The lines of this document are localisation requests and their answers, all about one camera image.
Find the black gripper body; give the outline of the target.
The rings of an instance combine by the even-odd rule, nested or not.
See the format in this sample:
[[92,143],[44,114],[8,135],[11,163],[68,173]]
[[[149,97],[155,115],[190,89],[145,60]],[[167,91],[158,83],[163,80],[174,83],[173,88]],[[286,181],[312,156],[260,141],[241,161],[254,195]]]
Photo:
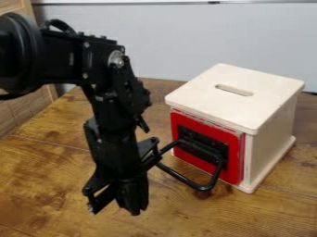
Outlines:
[[82,192],[86,196],[92,196],[108,184],[119,180],[130,181],[145,173],[142,162],[159,144],[159,138],[151,137],[138,142],[134,129],[121,136],[100,135],[94,118],[86,121],[83,129],[95,171]]

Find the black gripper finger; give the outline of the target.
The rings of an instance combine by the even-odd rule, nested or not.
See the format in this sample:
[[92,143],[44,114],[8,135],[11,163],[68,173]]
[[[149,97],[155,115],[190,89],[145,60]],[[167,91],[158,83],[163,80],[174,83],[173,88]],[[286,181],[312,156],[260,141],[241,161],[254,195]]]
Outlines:
[[126,209],[133,216],[138,216],[149,206],[147,178],[121,181],[115,200],[121,208]]
[[88,211],[94,213],[94,215],[96,215],[115,199],[116,191],[118,187],[110,186],[100,194],[94,195],[91,187],[83,189],[83,194],[88,197]]

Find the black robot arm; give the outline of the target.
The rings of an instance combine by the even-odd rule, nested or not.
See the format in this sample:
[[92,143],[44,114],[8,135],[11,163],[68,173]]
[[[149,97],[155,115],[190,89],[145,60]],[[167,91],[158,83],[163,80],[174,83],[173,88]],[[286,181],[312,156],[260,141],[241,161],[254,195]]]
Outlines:
[[74,84],[92,106],[83,128],[95,172],[83,187],[88,209],[98,213],[116,202],[138,216],[149,205],[147,168],[142,161],[158,147],[142,113],[150,92],[134,75],[126,49],[106,37],[88,36],[62,20],[39,27],[19,13],[0,15],[0,100],[19,98],[44,84]]

